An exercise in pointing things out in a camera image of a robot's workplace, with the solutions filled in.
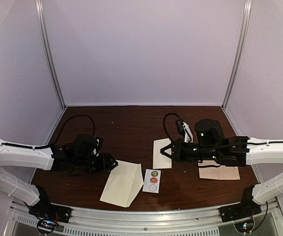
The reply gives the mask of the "cream envelope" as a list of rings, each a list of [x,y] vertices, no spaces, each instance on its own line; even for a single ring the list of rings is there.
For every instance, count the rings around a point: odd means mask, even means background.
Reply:
[[[142,165],[118,161],[101,194],[100,201],[119,207],[130,207],[143,187]]]

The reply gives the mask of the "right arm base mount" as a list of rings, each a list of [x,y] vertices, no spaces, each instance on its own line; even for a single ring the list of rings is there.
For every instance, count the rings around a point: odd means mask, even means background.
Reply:
[[[261,213],[261,206],[252,200],[252,194],[243,194],[239,203],[220,207],[222,222],[234,221],[235,229],[249,234],[255,228],[254,216]]]

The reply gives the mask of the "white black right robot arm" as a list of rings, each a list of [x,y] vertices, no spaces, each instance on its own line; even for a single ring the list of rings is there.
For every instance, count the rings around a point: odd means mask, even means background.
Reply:
[[[202,119],[194,130],[198,142],[194,143],[189,126],[182,120],[176,121],[181,139],[162,147],[160,153],[172,160],[202,163],[215,161],[218,166],[245,167],[256,164],[283,164],[283,140],[264,140],[248,136],[225,138],[218,120]],[[255,206],[283,194],[283,172],[270,180],[244,190],[236,213],[248,216]]]

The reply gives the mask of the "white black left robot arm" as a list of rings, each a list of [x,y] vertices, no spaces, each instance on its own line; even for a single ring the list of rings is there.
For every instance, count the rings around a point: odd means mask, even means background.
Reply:
[[[118,162],[109,153],[99,153],[102,144],[102,138],[88,134],[80,134],[72,143],[62,146],[56,143],[30,146],[0,139],[0,191],[20,199],[43,218],[50,218],[55,211],[46,190],[28,184],[2,167],[28,167],[68,175],[76,168],[89,174],[108,172],[116,168]]]

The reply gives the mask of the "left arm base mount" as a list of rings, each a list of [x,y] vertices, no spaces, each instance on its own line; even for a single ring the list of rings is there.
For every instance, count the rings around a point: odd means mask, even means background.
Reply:
[[[42,235],[53,233],[61,223],[69,223],[71,208],[40,200],[34,206],[25,203],[29,214],[37,219],[36,229]]]

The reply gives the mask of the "tan letter paper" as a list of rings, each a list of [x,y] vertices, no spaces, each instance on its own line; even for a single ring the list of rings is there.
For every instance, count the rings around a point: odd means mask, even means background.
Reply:
[[[160,150],[169,145],[168,138],[153,141],[153,169],[171,169],[172,159],[161,154]]]

